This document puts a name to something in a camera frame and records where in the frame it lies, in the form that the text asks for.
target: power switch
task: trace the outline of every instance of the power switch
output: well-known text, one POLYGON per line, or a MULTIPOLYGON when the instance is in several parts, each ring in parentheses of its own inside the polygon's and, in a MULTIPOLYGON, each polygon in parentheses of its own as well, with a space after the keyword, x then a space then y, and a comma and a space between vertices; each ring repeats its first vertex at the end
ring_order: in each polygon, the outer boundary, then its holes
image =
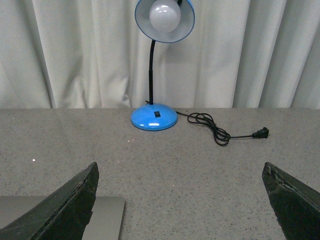
POLYGON ((160 117, 161 117, 160 112, 159 112, 159 111, 155 111, 155 112, 154 112, 154 116, 155 116, 156 118, 160 118, 160 117))

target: gray speckled surface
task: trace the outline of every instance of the gray speckled surface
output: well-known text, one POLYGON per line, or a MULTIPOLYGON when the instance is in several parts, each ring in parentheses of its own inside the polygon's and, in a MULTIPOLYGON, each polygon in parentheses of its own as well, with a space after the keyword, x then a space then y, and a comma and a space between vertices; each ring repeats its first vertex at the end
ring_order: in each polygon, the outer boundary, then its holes
POLYGON ((264 163, 320 191, 318 110, 197 109, 234 136, 270 130, 227 147, 183 116, 164 131, 139 130, 132 111, 1 109, 1 195, 49 195, 96 161, 97 195, 126 199, 122 240, 284 240, 264 163))

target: laptop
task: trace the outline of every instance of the laptop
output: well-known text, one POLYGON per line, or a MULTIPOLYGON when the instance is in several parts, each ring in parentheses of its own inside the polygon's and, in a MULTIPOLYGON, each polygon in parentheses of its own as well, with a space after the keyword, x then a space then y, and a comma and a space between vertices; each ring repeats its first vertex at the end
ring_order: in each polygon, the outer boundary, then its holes
MULTIPOLYGON (((0 229, 27 213, 45 196, 0 196, 0 229)), ((82 240, 119 240, 125 199, 97 196, 82 240)))

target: black flexible neck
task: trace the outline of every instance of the black flexible neck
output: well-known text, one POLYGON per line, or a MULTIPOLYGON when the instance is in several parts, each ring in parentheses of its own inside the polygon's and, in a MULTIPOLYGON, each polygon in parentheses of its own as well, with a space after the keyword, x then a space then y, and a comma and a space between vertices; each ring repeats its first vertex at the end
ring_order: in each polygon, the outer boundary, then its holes
POLYGON ((154 50, 156 41, 152 40, 150 48, 149 58, 149 104, 154 104, 154 76, 153 76, 153 62, 154 62, 154 50))

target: light bulb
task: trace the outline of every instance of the light bulb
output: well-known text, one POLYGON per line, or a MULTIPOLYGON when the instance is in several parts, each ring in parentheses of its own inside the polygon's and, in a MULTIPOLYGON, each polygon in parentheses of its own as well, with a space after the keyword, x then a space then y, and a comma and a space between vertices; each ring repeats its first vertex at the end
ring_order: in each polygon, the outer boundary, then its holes
POLYGON ((180 23, 180 7, 174 0, 156 0, 151 6, 149 17, 155 30, 169 33, 180 23))

